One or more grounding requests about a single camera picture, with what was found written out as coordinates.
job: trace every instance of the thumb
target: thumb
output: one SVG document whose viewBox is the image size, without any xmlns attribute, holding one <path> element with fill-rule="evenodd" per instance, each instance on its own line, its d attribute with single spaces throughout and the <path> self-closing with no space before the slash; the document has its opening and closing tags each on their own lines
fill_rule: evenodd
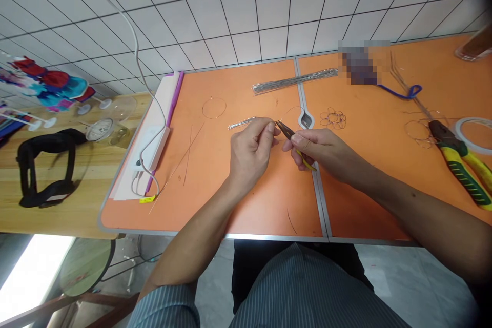
<svg viewBox="0 0 492 328">
<path fill-rule="evenodd" d="M 260 136 L 258 137 L 258 149 L 256 150 L 259 154 L 270 155 L 270 149 L 272 148 L 273 142 L 273 132 L 275 131 L 275 123 L 270 122 L 263 128 Z"/>
<path fill-rule="evenodd" d="M 306 155 L 309 155 L 315 160 L 322 153 L 323 145 L 311 142 L 307 138 L 304 138 L 299 134 L 295 134 L 294 136 L 292 136 L 291 141 L 296 149 Z"/>
</svg>

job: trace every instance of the left hand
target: left hand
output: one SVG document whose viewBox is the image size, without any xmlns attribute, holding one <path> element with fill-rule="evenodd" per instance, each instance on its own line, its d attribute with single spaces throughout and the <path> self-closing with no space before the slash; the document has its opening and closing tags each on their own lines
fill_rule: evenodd
<svg viewBox="0 0 492 328">
<path fill-rule="evenodd" d="M 270 149 L 278 144 L 274 136 L 280 130 L 270 118 L 255 118 L 231 137 L 231 170 L 229 180 L 246 195 L 265 173 Z"/>
</svg>

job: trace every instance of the striped shirt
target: striped shirt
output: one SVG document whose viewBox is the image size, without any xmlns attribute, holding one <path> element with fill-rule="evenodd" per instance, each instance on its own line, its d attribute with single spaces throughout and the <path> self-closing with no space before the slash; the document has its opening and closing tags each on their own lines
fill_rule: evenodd
<svg viewBox="0 0 492 328">
<path fill-rule="evenodd" d="M 361 281 L 296 243 L 261 271 L 230 327 L 408 327 Z M 128 328 L 200 327 L 186 285 L 166 285 L 136 306 Z"/>
</svg>

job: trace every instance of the forearm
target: forearm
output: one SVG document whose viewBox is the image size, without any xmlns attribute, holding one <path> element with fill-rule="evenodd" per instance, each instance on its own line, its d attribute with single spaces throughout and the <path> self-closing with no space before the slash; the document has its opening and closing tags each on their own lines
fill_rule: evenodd
<svg viewBox="0 0 492 328">
<path fill-rule="evenodd" d="M 162 285 L 196 282 L 217 252 L 229 216 L 243 196 L 226 179 L 168 245 L 139 300 Z"/>
<path fill-rule="evenodd" d="M 358 189 L 392 213 L 453 272 L 470 282 L 490 277 L 491 226 L 379 170 Z"/>
</svg>

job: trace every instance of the purple strip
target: purple strip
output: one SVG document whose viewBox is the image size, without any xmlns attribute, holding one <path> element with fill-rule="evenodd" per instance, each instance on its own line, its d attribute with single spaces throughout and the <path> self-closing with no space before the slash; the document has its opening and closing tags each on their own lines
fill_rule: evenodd
<svg viewBox="0 0 492 328">
<path fill-rule="evenodd" d="M 168 120 L 166 122 L 166 127 L 169 127 L 171 125 L 171 118 L 173 117 L 174 113 L 174 108 L 176 107 L 176 104 L 178 103 L 178 97 L 179 97 L 179 92 L 181 91 L 181 85 L 183 84 L 183 78 L 185 77 L 185 74 L 183 71 L 179 73 L 179 79 L 178 79 L 178 84 L 176 85 L 176 90 L 174 90 L 174 96 L 171 101 L 171 107 L 169 108 L 169 113 L 168 113 Z"/>
<path fill-rule="evenodd" d="M 152 177 L 149 178 L 149 183 L 147 184 L 147 188 L 145 189 L 145 194 L 150 191 L 150 185 L 152 184 Z"/>
</svg>

